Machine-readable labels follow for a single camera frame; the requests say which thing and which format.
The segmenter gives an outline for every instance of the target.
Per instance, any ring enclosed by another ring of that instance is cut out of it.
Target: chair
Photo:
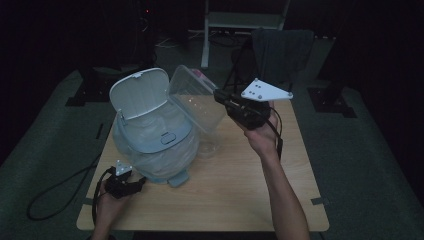
[[[292,85],[306,67],[313,41],[310,30],[253,30],[241,49],[233,52],[233,66],[223,89],[233,86],[236,93],[238,86],[250,84],[255,77],[276,87],[285,82]]]

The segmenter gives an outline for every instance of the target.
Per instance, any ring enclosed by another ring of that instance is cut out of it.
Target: cable
[[[30,202],[29,202],[29,204],[28,204],[28,207],[27,207],[27,210],[26,210],[26,215],[27,215],[27,217],[30,219],[30,220],[32,220],[32,221],[43,221],[43,220],[47,220],[47,219],[49,219],[49,218],[52,218],[52,217],[54,217],[54,216],[56,216],[57,214],[59,214],[59,213],[61,213],[63,210],[65,210],[66,209],[66,207],[68,207],[69,206],[69,204],[72,202],[72,200],[75,198],[75,196],[77,195],[77,193],[78,193],[78,191],[79,191],[79,189],[81,188],[81,186],[82,186],[82,184],[84,183],[84,180],[87,178],[87,176],[88,176],[88,173],[90,172],[90,170],[91,169],[93,169],[93,168],[96,168],[97,167],[97,164],[95,164],[95,162],[100,158],[100,155],[101,154],[99,154],[99,155],[97,155],[97,157],[96,158],[94,158],[94,160],[91,162],[91,164],[88,166],[88,167],[85,167],[85,168],[83,168],[83,169],[81,169],[81,170],[79,170],[79,171],[77,171],[76,173],[74,173],[74,174],[72,174],[70,177],[68,177],[68,178],[66,178],[66,179],[64,179],[64,180],[62,180],[61,182],[59,182],[59,183],[57,183],[57,184],[54,184],[53,186],[51,186],[51,187],[49,187],[49,188],[47,188],[47,189],[45,189],[44,191],[42,191],[42,192],[40,192],[39,194],[37,194]],[[58,209],[57,211],[55,211],[55,212],[53,212],[53,213],[51,213],[51,214],[48,214],[48,215],[46,215],[46,216],[43,216],[43,217],[35,217],[35,216],[33,216],[32,214],[31,214],[31,208],[32,208],[32,205],[41,197],[41,196],[43,196],[44,194],[46,194],[47,192],[49,192],[50,190],[52,190],[52,189],[54,189],[54,188],[56,188],[56,187],[58,187],[58,186],[60,186],[60,185],[62,185],[63,183],[65,183],[65,182],[67,182],[67,181],[69,181],[71,178],[73,178],[73,177],[75,177],[75,176],[78,176],[79,174],[81,174],[81,173],[83,173],[83,172],[85,172],[85,174],[84,174],[84,177],[81,179],[81,181],[80,181],[80,183],[78,184],[78,186],[77,186],[77,188],[75,189],[75,192],[72,194],[72,196],[71,196],[71,198],[68,200],[68,202],[62,207],[62,208],[60,208],[60,209]]]

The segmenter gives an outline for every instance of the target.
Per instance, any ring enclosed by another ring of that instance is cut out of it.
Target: wooden table
[[[329,228],[318,186],[290,101],[275,103],[283,120],[282,165],[298,196],[310,231]],[[195,159],[190,180],[178,188],[147,182],[134,195],[116,230],[131,231],[274,231],[269,196],[259,157],[237,125],[224,117],[217,129],[221,147],[209,159]],[[87,193],[92,198],[101,174],[116,160],[126,161],[109,135]],[[140,178],[133,174],[129,182]],[[91,206],[83,205],[77,220],[81,230],[94,228]]]

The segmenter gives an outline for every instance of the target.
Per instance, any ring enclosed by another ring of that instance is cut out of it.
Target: dark floor
[[[226,38],[216,40],[221,43],[230,41]],[[327,40],[315,40],[308,65],[300,72],[293,87],[292,104],[318,187],[328,203],[326,211],[330,229],[322,236],[311,233],[311,237],[424,239],[424,210],[360,94],[349,88],[343,90],[343,98],[352,107],[356,118],[347,118],[340,113],[320,113],[314,109],[308,88],[327,86],[328,82],[317,79],[317,75],[331,44]],[[201,50],[201,35],[190,40],[189,49],[172,41],[162,42],[156,48],[156,64],[169,76],[180,64],[200,68]],[[229,47],[212,45],[209,68],[202,70],[220,87],[231,68],[231,51]],[[27,206],[36,194],[89,166],[103,149],[115,114],[110,103],[65,106],[81,81],[76,71],[63,79],[1,166],[0,239],[86,239],[90,235],[90,232],[77,229],[76,219],[93,171],[89,172],[63,212],[44,221],[31,221],[26,216]],[[32,214],[45,216],[60,209],[82,177],[78,175],[40,198],[33,205]],[[133,237],[132,232],[114,232],[114,235],[120,240]],[[174,239],[163,233],[143,236],[144,239]],[[178,239],[191,238],[183,236]],[[234,239],[245,238],[239,235]]]

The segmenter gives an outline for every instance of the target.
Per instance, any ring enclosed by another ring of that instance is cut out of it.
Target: container lid
[[[170,81],[168,99],[206,133],[214,132],[226,114],[213,92],[218,87],[201,71],[180,65]]]
[[[109,97],[115,110],[128,120],[165,104],[168,86],[168,74],[160,68],[151,68],[116,82],[110,89]]]

